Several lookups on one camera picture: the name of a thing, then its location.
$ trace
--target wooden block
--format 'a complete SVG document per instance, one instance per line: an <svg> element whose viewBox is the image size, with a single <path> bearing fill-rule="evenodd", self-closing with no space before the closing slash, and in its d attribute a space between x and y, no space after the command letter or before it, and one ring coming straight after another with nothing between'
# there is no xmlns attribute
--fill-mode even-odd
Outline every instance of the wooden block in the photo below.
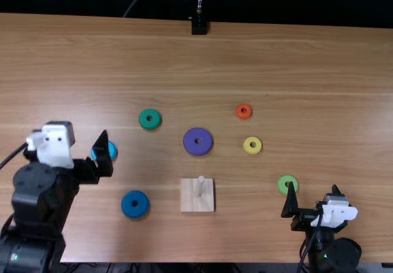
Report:
<svg viewBox="0 0 393 273"><path fill-rule="evenodd" d="M195 196L194 191L198 179L181 179L180 211L181 212L213 212L214 184L213 179L205 179L201 196Z"/></svg>

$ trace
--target dark green ring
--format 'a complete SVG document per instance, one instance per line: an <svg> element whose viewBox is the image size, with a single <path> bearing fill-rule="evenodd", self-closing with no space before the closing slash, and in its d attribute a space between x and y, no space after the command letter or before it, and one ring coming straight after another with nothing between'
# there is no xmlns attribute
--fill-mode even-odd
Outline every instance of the dark green ring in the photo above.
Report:
<svg viewBox="0 0 393 273"><path fill-rule="evenodd" d="M161 115L155 109L145 109L139 114L139 124L146 130L157 129L161 125Z"/></svg>

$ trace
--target table surface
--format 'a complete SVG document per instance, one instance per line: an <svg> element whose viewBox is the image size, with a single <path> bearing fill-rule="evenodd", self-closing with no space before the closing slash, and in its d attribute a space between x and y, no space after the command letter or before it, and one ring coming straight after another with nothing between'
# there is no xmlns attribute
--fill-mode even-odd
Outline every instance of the table surface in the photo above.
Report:
<svg viewBox="0 0 393 273"><path fill-rule="evenodd" d="M280 217L277 180L299 182L301 207L337 184L358 217L339 233L363 262L392 261L393 30L212 23L191 36L181 21L0 15L0 158L49 120L74 125L75 158L103 129L119 148L112 178L81 186L63 261L297 262L303 233ZM252 105L240 120L235 107ZM142 109L160 111L153 132ZM183 148L204 127L204 157ZM257 136L263 151L248 155ZM12 212L11 161L0 176L0 219ZM180 179L216 183L216 211L180 213ZM120 201L141 190L149 215Z"/></svg>

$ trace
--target yellow ring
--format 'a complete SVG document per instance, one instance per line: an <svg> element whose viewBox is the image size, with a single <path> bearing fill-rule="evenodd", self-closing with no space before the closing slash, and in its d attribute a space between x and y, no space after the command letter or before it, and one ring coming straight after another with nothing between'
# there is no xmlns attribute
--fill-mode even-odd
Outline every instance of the yellow ring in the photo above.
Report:
<svg viewBox="0 0 393 273"><path fill-rule="evenodd" d="M249 155L256 155L262 149L262 142L256 137L248 137L243 142L243 149Z"/></svg>

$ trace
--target orange ring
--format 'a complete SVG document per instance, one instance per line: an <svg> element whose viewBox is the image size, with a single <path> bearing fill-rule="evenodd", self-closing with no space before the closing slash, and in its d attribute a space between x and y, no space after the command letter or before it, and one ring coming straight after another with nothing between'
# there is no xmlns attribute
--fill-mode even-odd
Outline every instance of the orange ring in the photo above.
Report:
<svg viewBox="0 0 393 273"><path fill-rule="evenodd" d="M251 118L252 108L248 104L242 103L236 106L236 115L242 120Z"/></svg>

